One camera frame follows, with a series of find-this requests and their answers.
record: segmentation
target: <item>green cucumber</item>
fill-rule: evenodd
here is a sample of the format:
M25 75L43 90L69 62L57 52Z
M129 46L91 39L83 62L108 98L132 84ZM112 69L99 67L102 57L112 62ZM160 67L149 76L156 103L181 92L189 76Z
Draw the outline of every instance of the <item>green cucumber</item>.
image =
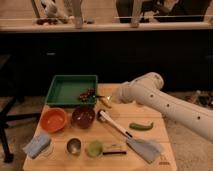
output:
M139 130L139 131L147 131L147 130L150 130L152 129L154 126L154 123L152 122L150 125L141 125L141 124L138 124L138 123L130 123L129 124L129 127L131 129L135 129L135 130Z

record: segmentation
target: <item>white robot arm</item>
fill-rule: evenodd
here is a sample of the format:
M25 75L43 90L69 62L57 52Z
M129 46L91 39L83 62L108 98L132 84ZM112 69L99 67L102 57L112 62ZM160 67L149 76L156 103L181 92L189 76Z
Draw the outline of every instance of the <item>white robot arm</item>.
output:
M69 17L58 9L55 2L52 0L41 0L41 4L48 18L58 18L62 23L68 22Z
M213 142L213 111L161 92L163 85L162 77L151 72L121 84L111 98L147 105Z

